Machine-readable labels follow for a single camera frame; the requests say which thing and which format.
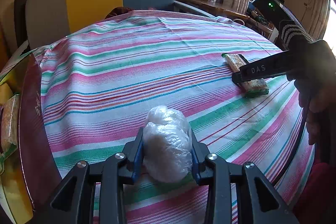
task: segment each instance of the plastic bag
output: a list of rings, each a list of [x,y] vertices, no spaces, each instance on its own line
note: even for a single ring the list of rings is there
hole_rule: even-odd
[[[191,171],[191,128],[182,112],[153,107],[145,119],[142,138],[143,163],[154,179],[177,182]]]

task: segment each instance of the striped tablecloth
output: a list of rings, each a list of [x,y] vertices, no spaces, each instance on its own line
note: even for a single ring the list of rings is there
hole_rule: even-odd
[[[221,54],[242,53],[254,61],[280,50],[230,23],[223,17],[134,11],[38,49],[43,118],[61,175],[80,160],[95,163],[121,151],[147,112],[167,105],[184,113],[211,152],[237,164],[251,160],[272,181],[298,134],[298,91],[280,76],[267,80],[268,95],[244,98]],[[288,204],[305,185],[313,153],[305,132],[276,187]],[[203,223],[207,190],[191,175],[165,184],[144,170],[135,186],[125,186],[128,223]],[[234,188],[232,208],[236,222]]]

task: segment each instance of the cable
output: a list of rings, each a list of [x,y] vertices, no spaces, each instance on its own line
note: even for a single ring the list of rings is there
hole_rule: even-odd
[[[245,22],[243,20],[241,20],[240,18],[236,18],[236,19],[233,20],[233,22],[236,22],[236,21],[240,21],[241,22],[240,24],[245,26]]]
[[[282,176],[286,173],[288,167],[291,165],[295,154],[299,148],[302,136],[303,136],[303,131],[305,130],[305,123],[306,123],[306,119],[307,119],[307,114],[308,114],[308,109],[309,109],[309,102],[310,99],[308,100],[307,106],[303,109],[302,112],[302,120],[301,120],[301,124],[300,124],[300,129],[299,129],[299,133],[296,137],[292,152],[290,153],[285,165],[283,166],[283,168],[281,169],[280,173],[276,176],[276,178],[273,180],[272,185],[275,186],[279,180],[282,178]]]
[[[259,30],[259,22],[256,21],[256,23],[257,23],[257,27],[258,27],[258,33],[260,34],[260,30]]]

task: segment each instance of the wooden desk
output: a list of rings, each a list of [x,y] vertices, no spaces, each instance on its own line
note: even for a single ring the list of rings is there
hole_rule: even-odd
[[[273,28],[268,28],[267,26],[255,21],[253,18],[250,18],[248,22],[252,23],[254,26],[256,26],[258,29],[262,30],[263,32],[266,32],[268,34],[271,34],[273,32]]]
[[[198,5],[199,7],[203,9],[209,10],[209,13],[215,15],[215,16],[223,16],[226,15],[229,18],[240,18],[242,20],[249,20],[249,16],[239,14],[230,10],[227,10],[223,7],[222,4],[216,3],[213,1],[205,1],[205,0],[177,0],[186,4],[194,4]]]

